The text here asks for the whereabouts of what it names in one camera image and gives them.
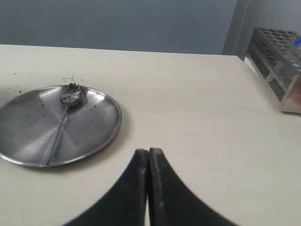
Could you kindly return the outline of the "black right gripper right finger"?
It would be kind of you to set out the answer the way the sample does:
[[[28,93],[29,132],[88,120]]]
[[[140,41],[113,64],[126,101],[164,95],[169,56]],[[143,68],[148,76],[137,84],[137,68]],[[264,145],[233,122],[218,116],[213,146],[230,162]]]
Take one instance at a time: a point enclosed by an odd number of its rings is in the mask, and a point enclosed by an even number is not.
[[[202,202],[178,177],[163,151],[149,150],[148,198],[151,226],[234,226]]]

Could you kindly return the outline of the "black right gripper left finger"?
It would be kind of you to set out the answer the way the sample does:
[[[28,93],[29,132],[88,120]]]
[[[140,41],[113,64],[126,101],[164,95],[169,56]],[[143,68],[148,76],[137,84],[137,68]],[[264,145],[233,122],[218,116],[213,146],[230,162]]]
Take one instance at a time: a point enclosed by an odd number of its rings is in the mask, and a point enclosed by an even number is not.
[[[111,189],[67,226],[143,226],[148,151],[137,149]]]

